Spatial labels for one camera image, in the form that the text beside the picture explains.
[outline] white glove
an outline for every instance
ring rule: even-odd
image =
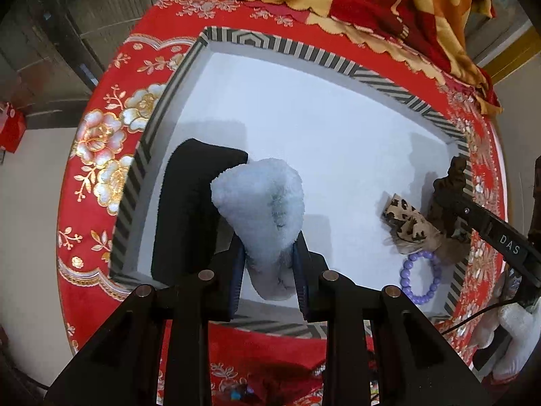
[[[517,303],[512,303],[498,310],[498,318],[512,340],[505,356],[494,365],[492,375],[494,380],[505,381],[521,371],[539,342],[541,299],[531,314]]]

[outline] red embroidered tablecloth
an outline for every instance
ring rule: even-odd
[[[306,25],[302,16],[296,17],[280,6],[268,10],[264,5],[236,0],[159,0],[134,27],[94,90],[64,174],[58,211],[57,268],[66,330],[74,352],[129,293],[108,279],[112,232],[125,178],[135,146],[168,79],[195,38],[209,25],[279,35],[323,48],[376,71],[428,102],[466,137],[474,199],[504,218],[505,185],[494,136],[468,87],[445,74],[439,80],[429,78],[426,72],[412,70],[388,53],[354,44],[319,26]],[[453,319],[438,325],[440,330],[487,304],[501,267],[501,256],[474,233],[461,298]],[[466,346],[475,324],[469,322],[448,338],[467,363],[473,350]],[[215,332],[210,330],[209,340],[219,344]],[[259,333],[249,334],[258,340]],[[264,337],[266,341],[276,339]],[[303,347],[308,343],[305,339],[291,340],[302,342]],[[216,368],[242,366],[242,356],[228,354],[220,346],[209,348],[210,361]],[[316,346],[314,352],[324,354],[324,347]],[[226,372],[215,373],[213,383],[219,385]],[[233,373],[231,380],[247,376],[231,369],[229,375]],[[308,404],[314,401],[317,398],[303,400]]]

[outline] floor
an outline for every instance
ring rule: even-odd
[[[49,385],[71,359],[56,279],[56,215],[74,128],[28,130],[0,166],[0,324],[18,367]]]

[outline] leopard print fabric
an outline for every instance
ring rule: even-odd
[[[442,243],[440,231],[398,194],[393,195],[383,216],[396,228],[396,245],[402,254],[421,250],[433,252]]]

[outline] black cushion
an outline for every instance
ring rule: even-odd
[[[196,139],[172,153],[163,177],[152,254],[152,277],[174,286],[179,278],[207,268],[216,249],[220,214],[210,182],[226,169],[248,161],[244,151]]]

